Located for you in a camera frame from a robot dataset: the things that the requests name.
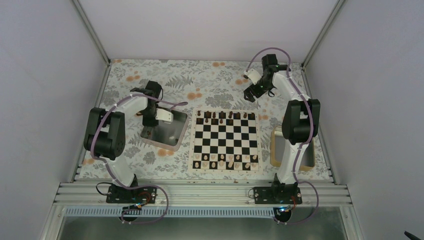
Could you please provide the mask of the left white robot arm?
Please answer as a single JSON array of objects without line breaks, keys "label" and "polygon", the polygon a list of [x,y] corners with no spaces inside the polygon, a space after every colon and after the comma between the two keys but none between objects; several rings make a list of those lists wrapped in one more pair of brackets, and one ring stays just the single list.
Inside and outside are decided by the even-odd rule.
[{"label": "left white robot arm", "polygon": [[145,127],[157,126],[162,92],[159,83],[149,81],[144,88],[133,88],[110,109],[94,107],[89,112],[83,146],[93,159],[104,163],[112,184],[120,187],[119,196],[128,203],[139,197],[140,190],[135,174],[125,160],[119,159],[126,144],[126,120],[141,114]]}]

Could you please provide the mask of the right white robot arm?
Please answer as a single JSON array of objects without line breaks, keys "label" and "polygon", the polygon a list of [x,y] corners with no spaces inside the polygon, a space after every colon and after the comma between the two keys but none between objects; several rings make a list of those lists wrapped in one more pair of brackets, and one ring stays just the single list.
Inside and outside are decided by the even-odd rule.
[{"label": "right white robot arm", "polygon": [[291,76],[291,65],[280,64],[275,54],[267,54],[261,59],[262,73],[247,67],[244,78],[251,85],[243,92],[244,99],[254,102],[265,93],[278,90],[287,100],[281,131],[285,146],[281,165],[271,184],[271,198],[278,204],[295,195],[299,180],[297,172],[312,138],[318,133],[321,104],[310,98]]}]

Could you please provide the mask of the silver metal tray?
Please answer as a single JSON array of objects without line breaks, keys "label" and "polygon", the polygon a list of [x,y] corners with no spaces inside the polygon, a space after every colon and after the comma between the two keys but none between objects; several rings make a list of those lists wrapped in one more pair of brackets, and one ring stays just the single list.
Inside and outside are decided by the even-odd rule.
[{"label": "silver metal tray", "polygon": [[155,127],[144,126],[140,137],[145,144],[176,152],[188,128],[189,116],[187,113],[174,109],[165,110],[172,112],[173,121],[167,123],[159,120]]}]

